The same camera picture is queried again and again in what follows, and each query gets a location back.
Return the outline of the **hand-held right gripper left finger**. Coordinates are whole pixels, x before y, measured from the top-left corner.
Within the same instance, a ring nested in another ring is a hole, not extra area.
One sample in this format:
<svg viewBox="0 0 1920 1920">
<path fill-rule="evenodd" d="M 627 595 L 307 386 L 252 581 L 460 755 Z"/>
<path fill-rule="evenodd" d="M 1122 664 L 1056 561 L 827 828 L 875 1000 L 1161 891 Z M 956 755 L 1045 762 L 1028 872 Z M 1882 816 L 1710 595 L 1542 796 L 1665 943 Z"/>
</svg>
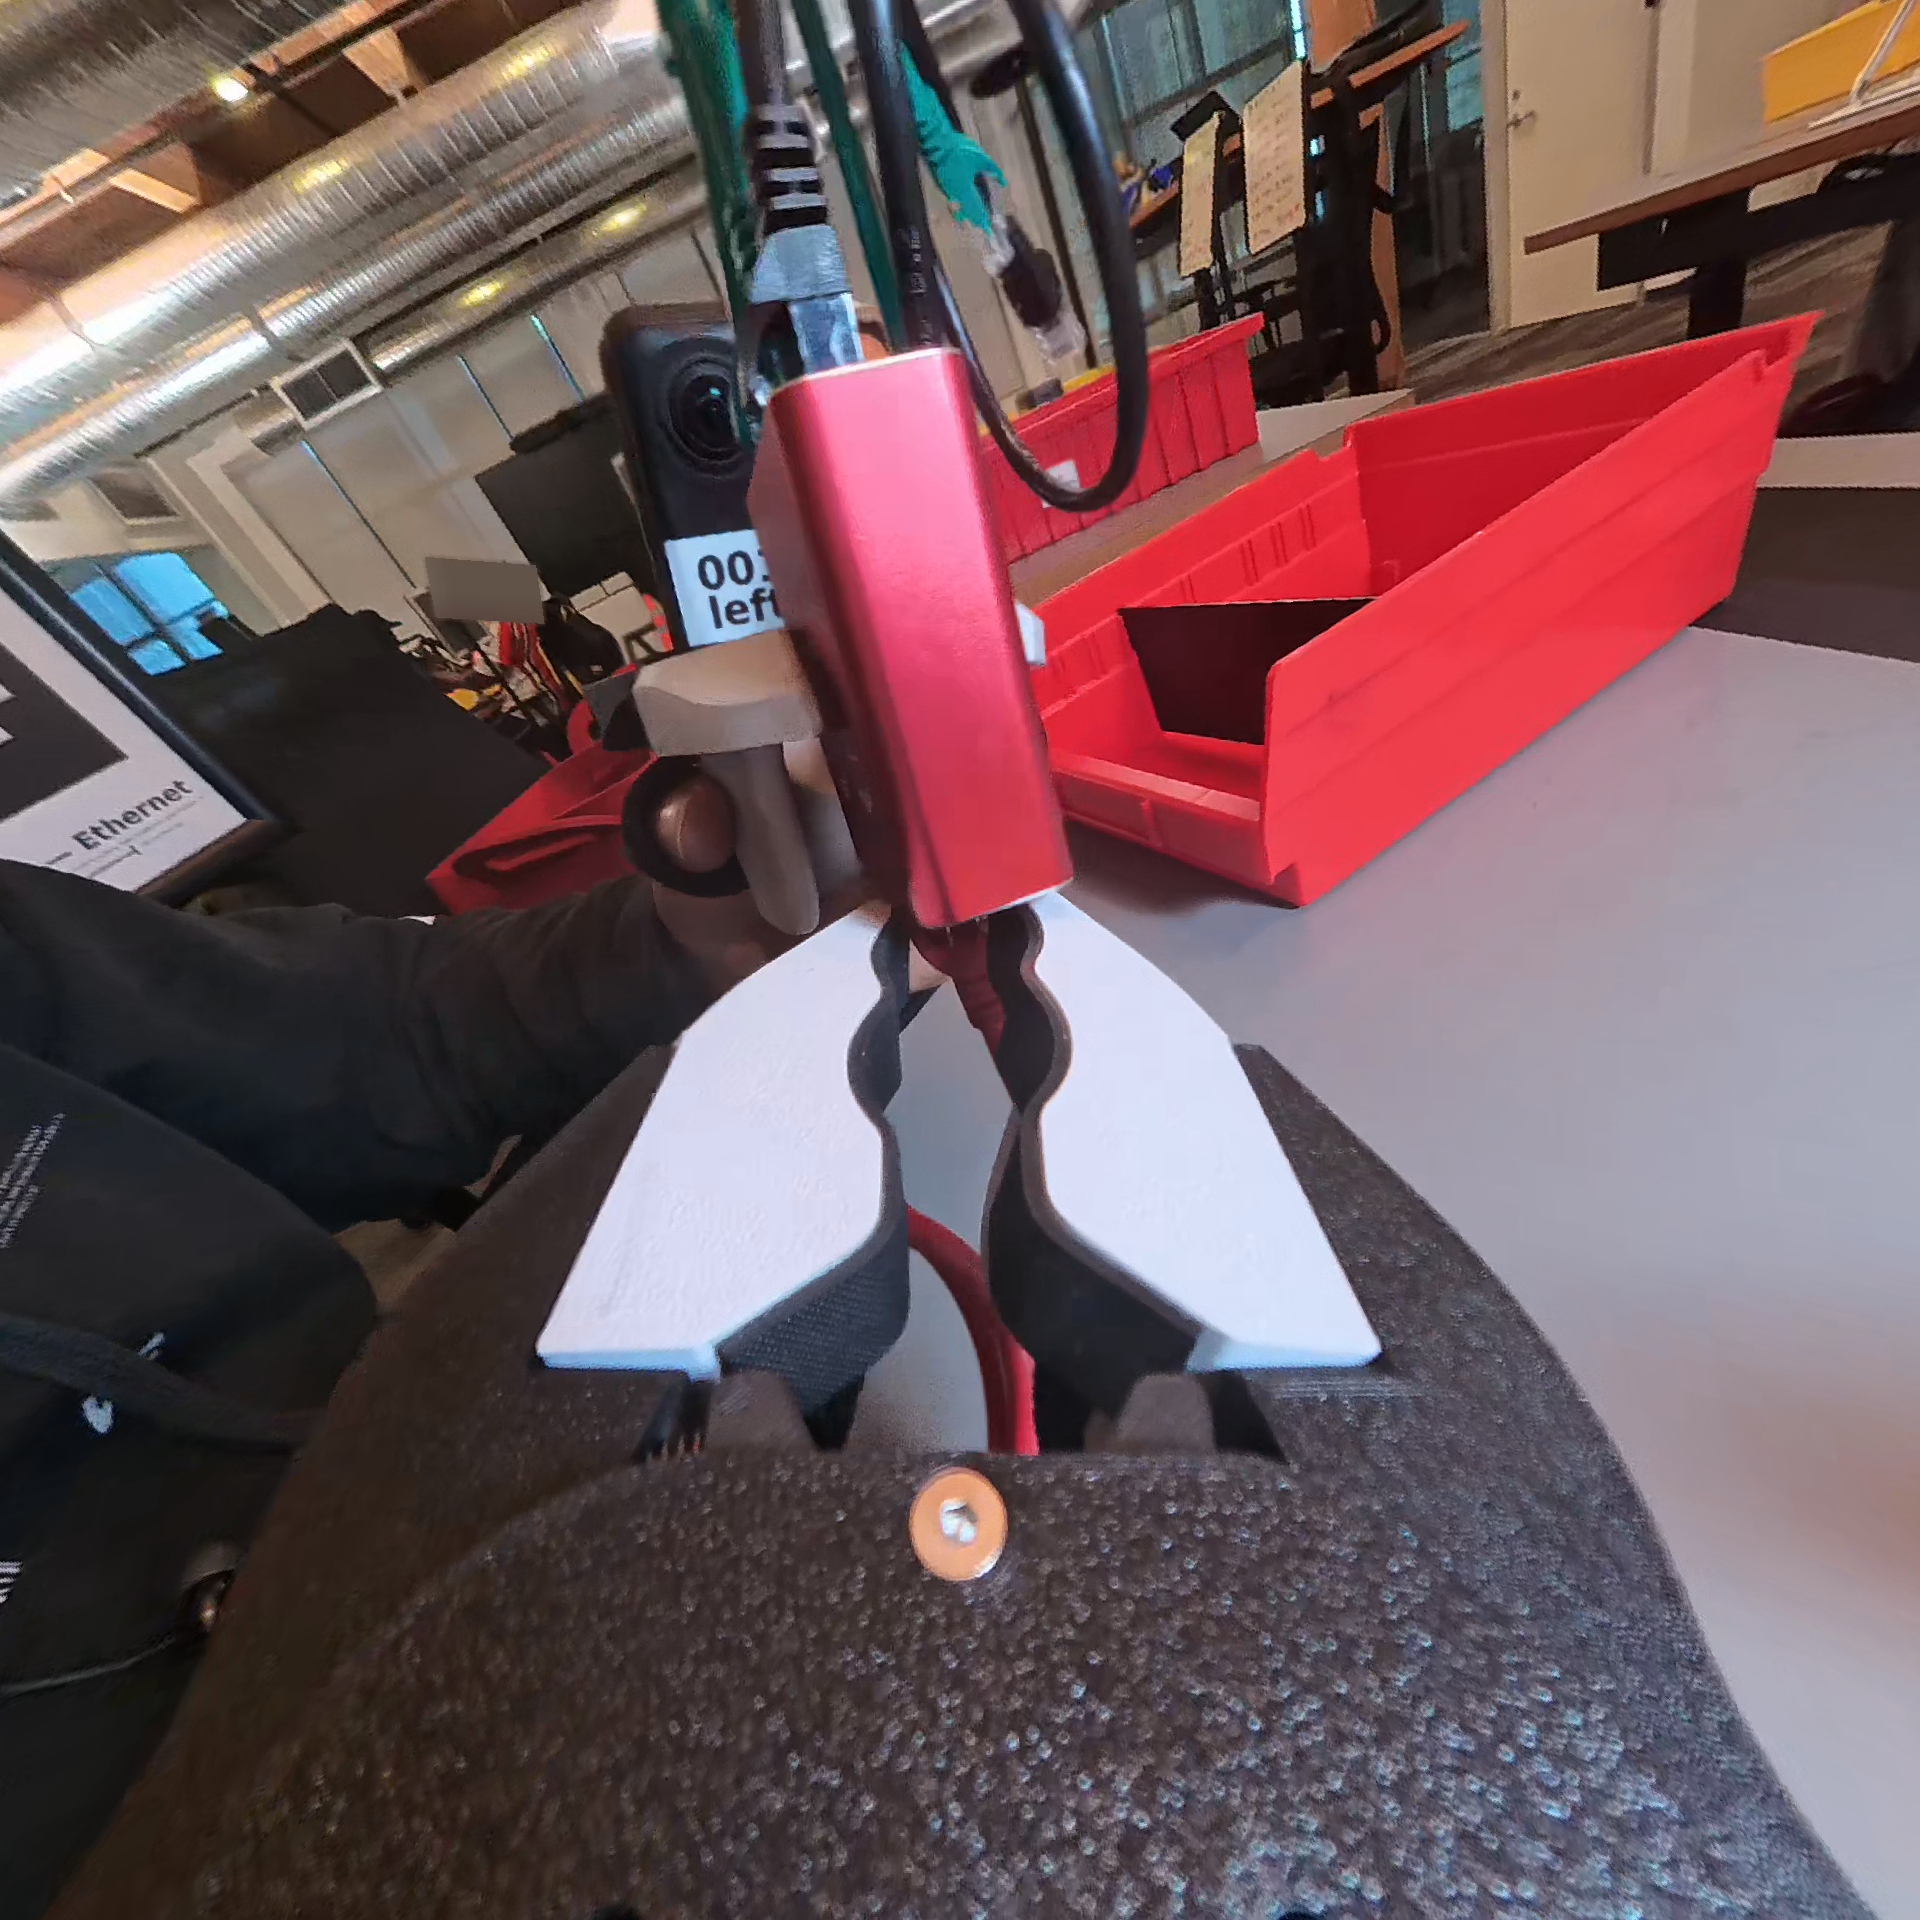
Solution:
<svg viewBox="0 0 1920 1920">
<path fill-rule="evenodd" d="M 907 935 L 860 906 L 681 1035 L 538 1327 L 546 1368 L 869 1372 L 897 1345 L 907 998 Z"/>
</svg>

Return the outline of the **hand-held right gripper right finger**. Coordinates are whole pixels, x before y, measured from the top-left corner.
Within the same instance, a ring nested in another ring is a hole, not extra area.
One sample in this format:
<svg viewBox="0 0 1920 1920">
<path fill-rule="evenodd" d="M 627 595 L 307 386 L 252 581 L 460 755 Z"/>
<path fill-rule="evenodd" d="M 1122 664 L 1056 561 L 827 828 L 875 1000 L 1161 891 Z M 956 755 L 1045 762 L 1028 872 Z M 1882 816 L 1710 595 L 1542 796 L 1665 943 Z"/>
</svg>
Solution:
<svg viewBox="0 0 1920 1920">
<path fill-rule="evenodd" d="M 1042 1372 L 1368 1368 L 1370 1327 L 1228 1032 L 1068 898 L 987 921 L 1011 1126 L 987 1287 Z"/>
</svg>

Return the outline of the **red ethernet adapter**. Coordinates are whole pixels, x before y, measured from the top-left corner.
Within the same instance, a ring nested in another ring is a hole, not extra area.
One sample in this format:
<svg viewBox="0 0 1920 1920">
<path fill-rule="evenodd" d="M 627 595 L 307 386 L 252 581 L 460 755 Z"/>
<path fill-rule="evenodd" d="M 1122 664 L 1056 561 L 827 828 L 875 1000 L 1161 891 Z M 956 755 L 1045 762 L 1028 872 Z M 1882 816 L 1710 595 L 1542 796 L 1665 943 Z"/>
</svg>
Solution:
<svg viewBox="0 0 1920 1920">
<path fill-rule="evenodd" d="M 953 929 L 1062 889 L 1062 805 L 962 353 L 782 385 L 764 408 L 749 519 L 880 898 Z"/>
</svg>

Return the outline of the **red plastic bin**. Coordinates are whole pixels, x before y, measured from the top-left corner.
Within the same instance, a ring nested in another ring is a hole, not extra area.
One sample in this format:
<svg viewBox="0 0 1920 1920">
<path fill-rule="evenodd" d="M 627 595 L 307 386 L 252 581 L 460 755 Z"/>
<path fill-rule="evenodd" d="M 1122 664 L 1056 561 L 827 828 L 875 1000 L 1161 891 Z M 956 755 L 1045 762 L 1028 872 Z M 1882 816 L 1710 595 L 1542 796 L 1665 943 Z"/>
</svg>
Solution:
<svg viewBox="0 0 1920 1920">
<path fill-rule="evenodd" d="M 1670 638 L 1740 568 L 1814 313 L 1364 418 L 1045 602 L 1068 818 L 1329 898 Z M 1370 595 L 1266 677 L 1259 750 L 1167 738 L 1122 606 Z"/>
</svg>

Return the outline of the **person's left forearm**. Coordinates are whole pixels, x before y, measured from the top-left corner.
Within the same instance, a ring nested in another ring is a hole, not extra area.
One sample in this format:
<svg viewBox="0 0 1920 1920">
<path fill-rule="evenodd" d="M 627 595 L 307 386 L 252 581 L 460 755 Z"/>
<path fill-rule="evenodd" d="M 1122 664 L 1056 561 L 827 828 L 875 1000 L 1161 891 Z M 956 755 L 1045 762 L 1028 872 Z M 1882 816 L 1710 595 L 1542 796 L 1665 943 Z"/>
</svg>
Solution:
<svg viewBox="0 0 1920 1920">
<path fill-rule="evenodd" d="M 189 914 L 5 861 L 5 1045 L 323 1229 L 402 1219 L 546 1144 L 722 995 L 646 878 L 534 910 Z"/>
</svg>

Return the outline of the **person's left hand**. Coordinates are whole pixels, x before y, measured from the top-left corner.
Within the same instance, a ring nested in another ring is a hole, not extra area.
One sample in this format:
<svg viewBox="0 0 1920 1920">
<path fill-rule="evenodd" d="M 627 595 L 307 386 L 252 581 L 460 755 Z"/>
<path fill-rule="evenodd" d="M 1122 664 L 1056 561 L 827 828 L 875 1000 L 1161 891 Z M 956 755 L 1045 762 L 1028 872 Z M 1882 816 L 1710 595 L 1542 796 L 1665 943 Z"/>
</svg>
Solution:
<svg viewBox="0 0 1920 1920">
<path fill-rule="evenodd" d="M 842 796 L 823 769 L 789 776 L 789 782 L 797 792 L 823 925 L 844 921 L 869 898 L 869 886 L 856 867 Z M 693 776 L 656 805 L 654 838 L 674 867 L 697 877 L 722 872 L 737 861 L 737 816 L 728 790 L 693 768 Z M 803 935 L 764 921 L 755 891 L 687 898 L 656 878 L 650 878 L 650 891 L 663 929 L 728 987 L 803 943 Z"/>
</svg>

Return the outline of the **black bin divider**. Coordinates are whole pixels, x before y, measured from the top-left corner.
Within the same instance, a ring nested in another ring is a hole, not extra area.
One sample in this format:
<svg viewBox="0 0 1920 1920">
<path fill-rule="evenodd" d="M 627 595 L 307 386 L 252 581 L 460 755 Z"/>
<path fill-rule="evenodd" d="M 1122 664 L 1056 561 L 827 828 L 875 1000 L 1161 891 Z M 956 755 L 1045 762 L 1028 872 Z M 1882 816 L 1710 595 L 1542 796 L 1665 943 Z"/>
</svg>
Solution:
<svg viewBox="0 0 1920 1920">
<path fill-rule="evenodd" d="M 1266 677 L 1368 606 L 1370 595 L 1122 606 L 1117 621 L 1167 738 L 1259 750 Z"/>
</svg>

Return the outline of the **red bag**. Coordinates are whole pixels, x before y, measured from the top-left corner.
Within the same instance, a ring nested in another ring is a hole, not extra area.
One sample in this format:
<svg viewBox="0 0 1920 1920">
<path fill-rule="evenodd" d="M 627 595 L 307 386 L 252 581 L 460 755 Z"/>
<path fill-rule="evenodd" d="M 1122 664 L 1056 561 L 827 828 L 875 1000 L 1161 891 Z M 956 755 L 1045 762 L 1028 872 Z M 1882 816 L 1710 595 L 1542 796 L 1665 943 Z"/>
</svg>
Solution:
<svg viewBox="0 0 1920 1920">
<path fill-rule="evenodd" d="M 584 746 L 432 867 L 426 891 L 444 914 L 471 914 L 548 906 L 605 878 L 637 878 L 622 849 L 622 805 L 650 762 L 650 750 Z"/>
</svg>

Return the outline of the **red ribbed tote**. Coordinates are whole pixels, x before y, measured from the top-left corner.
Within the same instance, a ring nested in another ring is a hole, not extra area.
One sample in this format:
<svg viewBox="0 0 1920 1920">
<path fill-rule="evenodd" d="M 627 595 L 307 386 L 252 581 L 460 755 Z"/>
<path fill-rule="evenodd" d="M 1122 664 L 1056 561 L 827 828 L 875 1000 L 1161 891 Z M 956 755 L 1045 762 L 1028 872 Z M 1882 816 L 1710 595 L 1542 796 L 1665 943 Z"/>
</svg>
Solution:
<svg viewBox="0 0 1920 1920">
<path fill-rule="evenodd" d="M 1062 512 L 1032 496 L 1028 485 L 1004 466 L 991 436 L 979 442 L 983 488 L 995 519 L 995 538 L 1004 561 L 1024 561 L 1045 553 L 1048 545 L 1089 532 L 1094 524 L 1140 507 L 1169 485 L 1201 473 L 1259 446 L 1255 418 L 1255 376 L 1248 376 L 1248 337 L 1262 330 L 1262 320 L 1218 321 L 1201 337 L 1190 337 L 1167 348 L 1150 348 L 1150 422 L 1140 446 L 1140 466 L 1107 509 Z M 1042 408 L 1015 422 L 1024 450 L 1056 469 L 1068 488 L 1089 488 L 1116 446 L 1116 372 L 1089 376 L 1068 386 L 1068 397 L 1045 401 Z"/>
</svg>

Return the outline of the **black chair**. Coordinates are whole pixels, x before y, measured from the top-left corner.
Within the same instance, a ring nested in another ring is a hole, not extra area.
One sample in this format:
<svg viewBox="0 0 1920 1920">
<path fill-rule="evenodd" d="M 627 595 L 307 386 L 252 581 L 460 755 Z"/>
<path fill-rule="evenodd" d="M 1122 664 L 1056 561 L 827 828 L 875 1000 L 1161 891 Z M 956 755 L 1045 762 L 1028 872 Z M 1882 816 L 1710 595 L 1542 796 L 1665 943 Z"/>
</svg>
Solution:
<svg viewBox="0 0 1920 1920">
<path fill-rule="evenodd" d="M 1245 341 L 1259 405 L 1398 394 L 1402 278 L 1483 285 L 1476 4 L 1167 4 L 1198 53 L 1233 41 L 1211 86 L 1126 121 L 1136 265 L 1167 321 Z M 1302 224 L 1262 245 L 1245 114 L 1302 93 Z"/>
</svg>

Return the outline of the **window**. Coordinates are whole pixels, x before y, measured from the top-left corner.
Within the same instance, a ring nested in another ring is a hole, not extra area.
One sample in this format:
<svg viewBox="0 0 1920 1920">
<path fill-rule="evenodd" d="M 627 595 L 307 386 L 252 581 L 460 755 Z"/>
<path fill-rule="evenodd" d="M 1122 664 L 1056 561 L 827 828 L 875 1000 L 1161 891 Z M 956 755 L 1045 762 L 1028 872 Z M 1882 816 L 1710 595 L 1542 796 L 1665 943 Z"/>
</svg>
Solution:
<svg viewBox="0 0 1920 1920">
<path fill-rule="evenodd" d="M 54 561 L 49 571 L 134 677 L 162 679 L 220 658 L 220 646 L 204 621 L 220 621 L 228 606 L 190 559 L 124 553 Z"/>
</svg>

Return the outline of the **person's black hoodie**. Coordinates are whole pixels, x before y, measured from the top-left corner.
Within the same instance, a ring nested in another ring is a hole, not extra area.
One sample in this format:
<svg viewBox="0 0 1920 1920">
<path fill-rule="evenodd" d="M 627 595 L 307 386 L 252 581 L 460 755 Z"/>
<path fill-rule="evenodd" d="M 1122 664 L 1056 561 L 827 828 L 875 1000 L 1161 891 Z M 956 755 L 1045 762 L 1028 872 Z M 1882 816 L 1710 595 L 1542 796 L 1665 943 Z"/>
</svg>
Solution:
<svg viewBox="0 0 1920 1920">
<path fill-rule="evenodd" d="M 369 1327 L 363 1269 L 292 1202 L 5 1051 L 5 1915 L 44 1915 L 174 1726 Z"/>
</svg>

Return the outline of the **black framed tag sign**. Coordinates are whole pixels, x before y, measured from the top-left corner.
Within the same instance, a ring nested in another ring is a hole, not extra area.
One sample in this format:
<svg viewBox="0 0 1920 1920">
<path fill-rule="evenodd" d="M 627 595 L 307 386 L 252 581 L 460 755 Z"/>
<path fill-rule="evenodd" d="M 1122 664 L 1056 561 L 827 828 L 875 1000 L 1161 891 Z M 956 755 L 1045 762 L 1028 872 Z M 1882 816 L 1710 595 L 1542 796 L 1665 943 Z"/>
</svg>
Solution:
<svg viewBox="0 0 1920 1920">
<path fill-rule="evenodd" d="M 287 838 L 0 538 L 0 856 L 178 906 Z"/>
</svg>

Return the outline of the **wooden table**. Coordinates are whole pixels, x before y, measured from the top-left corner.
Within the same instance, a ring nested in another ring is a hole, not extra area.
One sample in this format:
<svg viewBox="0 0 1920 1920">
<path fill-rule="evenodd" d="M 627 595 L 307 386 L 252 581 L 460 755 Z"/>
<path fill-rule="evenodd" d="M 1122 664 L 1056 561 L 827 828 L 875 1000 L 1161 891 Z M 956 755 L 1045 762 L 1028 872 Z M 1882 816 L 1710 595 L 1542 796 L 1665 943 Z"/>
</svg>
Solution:
<svg viewBox="0 0 1920 1920">
<path fill-rule="evenodd" d="M 1683 337 L 1735 330 L 1754 257 L 1917 213 L 1920 159 L 1904 151 L 1917 130 L 1917 85 L 1801 114 L 1750 149 L 1645 177 L 1614 207 L 1523 236 L 1523 257 L 1599 241 L 1599 292 L 1683 276 Z"/>
</svg>

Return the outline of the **small yellow parts bin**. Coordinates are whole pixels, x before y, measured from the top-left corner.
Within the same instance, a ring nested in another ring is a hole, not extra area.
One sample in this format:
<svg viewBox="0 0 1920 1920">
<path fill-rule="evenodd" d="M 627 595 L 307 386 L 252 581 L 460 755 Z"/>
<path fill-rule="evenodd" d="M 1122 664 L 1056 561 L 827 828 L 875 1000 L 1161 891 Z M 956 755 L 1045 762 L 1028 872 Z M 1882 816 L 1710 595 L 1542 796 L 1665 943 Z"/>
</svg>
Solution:
<svg viewBox="0 0 1920 1920">
<path fill-rule="evenodd" d="M 1762 121 L 1849 114 L 1917 93 L 1920 4 L 1877 0 L 1774 49 L 1757 61 Z"/>
</svg>

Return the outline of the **silver air duct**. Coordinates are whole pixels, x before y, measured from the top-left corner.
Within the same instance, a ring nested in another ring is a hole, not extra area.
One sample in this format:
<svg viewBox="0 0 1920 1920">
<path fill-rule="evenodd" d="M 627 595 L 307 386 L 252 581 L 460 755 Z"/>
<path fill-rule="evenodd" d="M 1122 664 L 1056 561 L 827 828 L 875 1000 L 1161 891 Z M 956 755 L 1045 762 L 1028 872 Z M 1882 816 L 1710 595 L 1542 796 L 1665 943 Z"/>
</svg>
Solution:
<svg viewBox="0 0 1920 1920">
<path fill-rule="evenodd" d="M 178 224 L 152 245 L 5 321 L 5 446 L 104 397 L 209 326 L 299 299 L 328 272 L 402 241 L 398 288 L 471 262 L 611 177 L 687 151 L 682 86 L 666 72 L 663 4 L 575 4 L 414 102 Z"/>
</svg>

